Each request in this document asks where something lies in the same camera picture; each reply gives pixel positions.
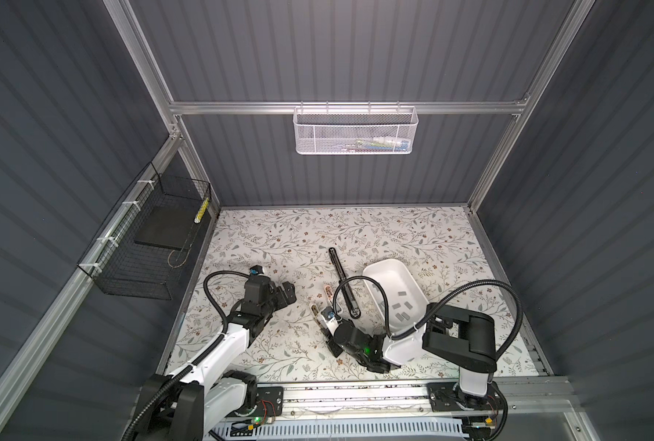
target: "black wire basket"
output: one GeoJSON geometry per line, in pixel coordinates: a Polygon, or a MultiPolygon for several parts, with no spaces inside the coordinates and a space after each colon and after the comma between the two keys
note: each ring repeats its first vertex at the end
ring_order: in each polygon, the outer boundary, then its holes
{"type": "Polygon", "coordinates": [[[159,300],[184,295],[211,220],[211,214],[206,212],[210,194],[206,181],[157,173],[134,202],[121,202],[128,205],[121,221],[105,239],[95,239],[104,242],[97,259],[78,262],[79,268],[105,294],[159,300]],[[200,217],[199,223],[190,222],[179,249],[138,242],[139,231],[156,207],[184,210],[200,217]]]}

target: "floral tablecloth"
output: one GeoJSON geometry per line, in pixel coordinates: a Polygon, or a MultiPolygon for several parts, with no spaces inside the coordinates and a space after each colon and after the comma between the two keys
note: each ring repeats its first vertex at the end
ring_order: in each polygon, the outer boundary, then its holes
{"type": "MultiPolygon", "coordinates": [[[[456,377],[457,366],[435,356],[381,375],[368,372],[347,354],[331,355],[309,310],[313,303],[320,308],[326,304],[325,285],[338,284],[327,253],[331,246],[337,248],[348,275],[361,274],[367,265],[386,258],[401,260],[430,301],[452,287],[492,278],[463,208],[226,210],[209,245],[168,371],[190,359],[221,328],[202,291],[205,276],[218,269],[248,272],[258,264],[273,281],[294,283],[297,302],[277,312],[231,368],[252,373],[260,382],[456,377]]],[[[236,276],[210,282],[225,312],[243,297],[243,286],[244,279],[236,276]]],[[[352,288],[362,309],[357,325],[367,332],[383,330],[364,284],[352,282],[352,288]]],[[[498,343],[513,325],[497,288],[470,290],[450,304],[491,315],[498,343]]],[[[520,337],[499,360],[497,375],[537,375],[520,337]]]]}

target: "flower pattern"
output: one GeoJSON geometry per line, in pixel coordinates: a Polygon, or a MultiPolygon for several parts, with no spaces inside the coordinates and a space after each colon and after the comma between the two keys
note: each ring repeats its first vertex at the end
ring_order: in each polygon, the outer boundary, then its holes
{"type": "MultiPolygon", "coordinates": [[[[187,362],[221,329],[202,290],[205,276],[219,269],[247,272],[262,265],[277,284],[295,284],[297,302],[275,313],[230,368],[252,373],[261,382],[458,376],[457,366],[429,354],[384,375],[368,372],[349,356],[332,356],[310,312],[311,304],[320,309],[327,304],[325,285],[338,284],[327,253],[331,246],[337,248],[348,275],[361,274],[367,265],[386,258],[402,261],[430,301],[472,280],[493,278],[460,207],[226,210],[218,220],[168,371],[187,362]]],[[[231,275],[209,282],[225,312],[243,297],[243,286],[241,278],[231,275]]],[[[357,325],[368,333],[383,331],[364,284],[352,283],[352,290],[362,310],[357,325]]],[[[493,317],[497,344],[513,326],[498,288],[469,290],[450,304],[493,317]]],[[[499,360],[496,375],[537,375],[520,336],[499,360]]]]}

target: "white mesh basket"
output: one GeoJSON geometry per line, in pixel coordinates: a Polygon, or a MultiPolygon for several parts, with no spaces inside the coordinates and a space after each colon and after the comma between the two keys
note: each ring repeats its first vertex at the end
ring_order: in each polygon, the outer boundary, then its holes
{"type": "Polygon", "coordinates": [[[355,105],[296,107],[299,154],[408,154],[417,113],[414,107],[355,105]]]}

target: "white tray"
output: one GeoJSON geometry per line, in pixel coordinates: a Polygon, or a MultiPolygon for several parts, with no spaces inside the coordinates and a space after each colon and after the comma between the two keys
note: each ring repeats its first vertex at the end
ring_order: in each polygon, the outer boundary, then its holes
{"type": "MultiPolygon", "coordinates": [[[[364,269],[364,276],[376,280],[384,288],[388,299],[388,321],[391,331],[397,332],[417,323],[427,311],[428,300],[412,274],[400,260],[386,259],[364,269]]],[[[374,284],[364,280],[371,298],[378,305],[384,319],[384,298],[374,284]]]]}

